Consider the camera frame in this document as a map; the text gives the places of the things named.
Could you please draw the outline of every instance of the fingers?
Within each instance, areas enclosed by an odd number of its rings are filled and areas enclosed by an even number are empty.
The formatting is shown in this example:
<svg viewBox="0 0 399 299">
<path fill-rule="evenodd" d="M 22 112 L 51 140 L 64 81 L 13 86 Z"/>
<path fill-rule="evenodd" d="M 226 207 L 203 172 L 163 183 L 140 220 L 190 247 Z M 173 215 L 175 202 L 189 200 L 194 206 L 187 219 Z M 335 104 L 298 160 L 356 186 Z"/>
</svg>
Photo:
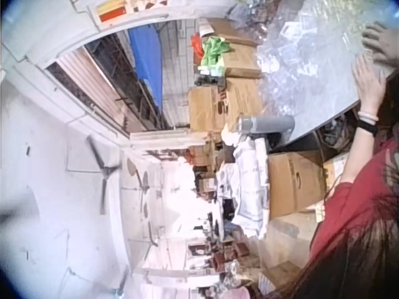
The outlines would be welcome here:
<svg viewBox="0 0 399 299">
<path fill-rule="evenodd" d="M 381 31 L 384 31 L 385 29 L 387 29 L 382 23 L 380 23 L 378 21 L 374 22 L 374 26 L 377 27 Z"/>
<path fill-rule="evenodd" d="M 383 52 L 383 49 L 382 49 L 382 47 L 381 47 L 381 45 L 380 45 L 380 43 L 379 43 L 378 40 L 370 39 L 370 38 L 368 38 L 368 37 L 364 37 L 364 38 L 362 39 L 362 44 L 363 44 L 366 48 L 369 48 L 369 49 L 372 49 L 372 50 L 377 50 L 377 51 L 379 51 L 379 52 Z"/>
<path fill-rule="evenodd" d="M 368 64 L 366 62 L 364 54 L 361 54 L 357 57 L 357 67 L 360 75 L 369 71 Z"/>
<path fill-rule="evenodd" d="M 364 38 L 371 38 L 371 39 L 376 39 L 376 40 L 379 40 L 380 39 L 380 33 L 381 32 L 378 32 L 378 31 L 376 31 L 375 29 L 372 29 L 372 28 L 368 28 L 368 29 L 366 29 L 366 30 L 364 30 L 363 32 L 362 32 L 362 36 L 364 37 Z"/>
<path fill-rule="evenodd" d="M 387 57 L 380 52 L 373 52 L 372 57 L 373 57 L 374 62 L 386 62 L 387 61 Z"/>
<path fill-rule="evenodd" d="M 358 84 L 358 82 L 359 82 L 359 72 L 358 72 L 358 70 L 357 70 L 357 63 L 354 63 L 353 65 L 352 65 L 352 74 L 353 74 L 353 77 L 355 78 L 355 81 L 356 81 L 356 84 Z"/>
<path fill-rule="evenodd" d="M 386 29 L 386 27 L 379 22 L 374 22 L 373 24 L 366 25 L 366 29 L 375 30 L 377 32 L 383 32 Z"/>
<path fill-rule="evenodd" d="M 380 70 L 380 73 L 378 74 L 378 81 L 380 82 L 381 86 L 386 86 L 387 84 L 387 79 L 385 78 L 382 70 Z"/>
</svg>

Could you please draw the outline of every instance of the cardboard box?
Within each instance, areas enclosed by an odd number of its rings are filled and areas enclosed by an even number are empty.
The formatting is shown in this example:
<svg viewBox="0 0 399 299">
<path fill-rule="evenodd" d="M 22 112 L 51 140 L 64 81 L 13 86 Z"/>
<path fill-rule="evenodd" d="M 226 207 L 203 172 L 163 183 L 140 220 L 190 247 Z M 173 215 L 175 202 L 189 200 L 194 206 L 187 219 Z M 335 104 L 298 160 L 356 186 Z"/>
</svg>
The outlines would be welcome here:
<svg viewBox="0 0 399 299">
<path fill-rule="evenodd" d="M 188 92 L 190 130 L 200 132 L 221 132 L 224 126 L 223 113 L 217 113 L 218 88 L 203 86 Z"/>
<path fill-rule="evenodd" d="M 200 179 L 199 181 L 200 192 L 213 192 L 216 191 L 216 180 L 215 178 Z"/>
<path fill-rule="evenodd" d="M 194 166 L 209 166 L 213 162 L 213 151 L 210 143 L 200 146 L 190 146 Z"/>
<path fill-rule="evenodd" d="M 348 156 L 349 153 L 340 154 L 332 159 L 329 159 L 323 164 L 325 185 L 327 187 L 327 191 L 330 191 L 329 196 L 334 193 L 334 189 L 339 183 L 339 176 L 344 171 Z"/>
<path fill-rule="evenodd" d="M 326 193 L 318 151 L 269 156 L 270 217 L 292 214 L 322 200 Z"/>
<path fill-rule="evenodd" d="M 257 46 L 257 44 L 246 34 L 243 34 L 232 27 L 227 19 L 207 19 L 213 29 L 211 35 L 223 37 L 233 44 Z"/>
<path fill-rule="evenodd" d="M 262 274 L 267 278 L 266 280 L 259 280 L 263 283 L 268 283 L 267 280 L 272 283 L 275 288 L 279 288 L 285 285 L 287 282 L 295 279 L 295 277 L 300 272 L 300 268 L 297 265 L 294 265 L 290 261 L 286 261 L 277 265 L 270 269 L 265 269 L 262 271 Z"/>
<path fill-rule="evenodd" d="M 227 78 L 226 83 L 227 88 L 219 94 L 219 101 L 224 103 L 224 119 L 228 124 L 229 131 L 235 131 L 238 117 L 240 115 L 259 115 L 262 112 L 263 103 L 257 93 L 256 80 Z"/>
<path fill-rule="evenodd" d="M 240 115 L 262 112 L 263 104 L 257 93 L 256 80 L 227 78 L 226 86 L 226 90 L 219 94 L 214 86 L 195 87 L 189 91 L 192 131 L 221 132 L 226 123 L 229 130 L 234 131 Z"/>
<path fill-rule="evenodd" d="M 230 51 L 221 55 L 224 75 L 236 78 L 261 78 L 256 62 L 256 48 L 249 45 L 230 44 Z"/>
</svg>

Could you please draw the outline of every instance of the table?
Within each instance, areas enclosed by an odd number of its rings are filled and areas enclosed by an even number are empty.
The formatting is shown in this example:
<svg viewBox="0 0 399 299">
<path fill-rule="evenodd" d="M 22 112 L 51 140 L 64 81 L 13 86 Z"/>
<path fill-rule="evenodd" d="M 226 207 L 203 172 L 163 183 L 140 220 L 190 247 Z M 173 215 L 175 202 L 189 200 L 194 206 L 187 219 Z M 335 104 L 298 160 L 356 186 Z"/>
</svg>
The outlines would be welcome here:
<svg viewBox="0 0 399 299">
<path fill-rule="evenodd" d="M 289 1 L 283 0 L 280 5 L 284 8 L 284 5 L 290 4 Z M 304 14 L 311 14 L 317 18 L 318 30 L 325 32 L 326 41 L 314 58 L 324 71 L 318 78 L 320 90 L 305 88 L 304 93 L 295 99 L 296 124 L 294 130 L 284 137 L 284 144 L 321 127 L 357 104 L 358 97 L 351 67 L 355 55 L 365 51 L 361 43 L 361 32 L 366 23 L 373 21 L 386 24 L 387 20 L 391 20 L 392 24 L 395 9 L 398 9 L 397 4 L 388 0 L 304 1 L 292 20 L 300 21 L 300 16 Z M 382 69 L 386 77 L 394 73 L 394 70 L 388 67 L 377 66 L 377 69 Z"/>
</svg>

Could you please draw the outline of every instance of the wrist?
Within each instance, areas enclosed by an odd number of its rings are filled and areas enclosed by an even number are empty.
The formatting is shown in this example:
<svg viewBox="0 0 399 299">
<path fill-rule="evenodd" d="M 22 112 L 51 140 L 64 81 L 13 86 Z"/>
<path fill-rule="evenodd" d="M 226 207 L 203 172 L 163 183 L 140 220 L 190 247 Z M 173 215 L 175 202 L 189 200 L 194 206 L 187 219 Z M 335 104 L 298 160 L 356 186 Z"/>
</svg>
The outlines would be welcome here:
<svg viewBox="0 0 399 299">
<path fill-rule="evenodd" d="M 367 114 L 372 115 L 372 116 L 377 116 L 378 115 L 378 108 L 369 107 L 369 106 L 366 106 L 366 105 L 360 106 L 360 110 L 359 111 L 367 113 Z"/>
</svg>

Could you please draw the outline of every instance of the red object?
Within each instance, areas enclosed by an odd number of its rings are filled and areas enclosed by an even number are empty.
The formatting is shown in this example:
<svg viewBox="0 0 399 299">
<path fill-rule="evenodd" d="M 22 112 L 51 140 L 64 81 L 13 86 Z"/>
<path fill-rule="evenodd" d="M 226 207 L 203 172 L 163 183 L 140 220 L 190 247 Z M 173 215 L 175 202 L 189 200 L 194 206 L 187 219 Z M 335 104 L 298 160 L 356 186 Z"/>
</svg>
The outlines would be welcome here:
<svg viewBox="0 0 399 299">
<path fill-rule="evenodd" d="M 204 56 L 204 50 L 202 49 L 201 37 L 198 32 L 191 36 L 191 46 L 194 49 L 195 56 L 197 56 L 199 59 L 202 59 Z"/>
<path fill-rule="evenodd" d="M 237 252 L 237 256 L 240 257 L 247 257 L 249 255 L 249 249 L 245 243 L 234 243 L 233 247 Z"/>
<path fill-rule="evenodd" d="M 224 263 L 226 262 L 224 259 L 224 255 L 216 252 L 215 254 L 213 254 L 213 266 L 216 272 L 220 273 L 220 272 L 224 272 L 225 268 L 224 268 Z"/>
<path fill-rule="evenodd" d="M 398 133 L 398 130 L 394 131 L 397 138 Z M 310 259 L 316 259 L 323 250 L 332 250 L 339 242 L 335 236 L 343 230 L 355 234 L 370 221 L 391 220 L 392 215 L 384 213 L 383 209 L 377 213 L 374 200 L 378 196 L 392 194 L 384 178 L 389 169 L 387 160 L 390 158 L 395 164 L 395 150 L 399 151 L 398 140 L 387 141 L 359 172 L 353 184 L 340 183 L 335 188 L 334 194 L 325 204 L 325 219 L 314 237 Z"/>
<path fill-rule="evenodd" d="M 101 20 L 101 22 L 106 22 L 113 18 L 122 16 L 124 14 L 126 14 L 126 9 L 125 9 L 125 6 L 122 6 L 120 8 L 116 8 L 112 11 L 106 12 L 105 14 L 102 14 L 100 16 L 100 20 Z"/>
</svg>

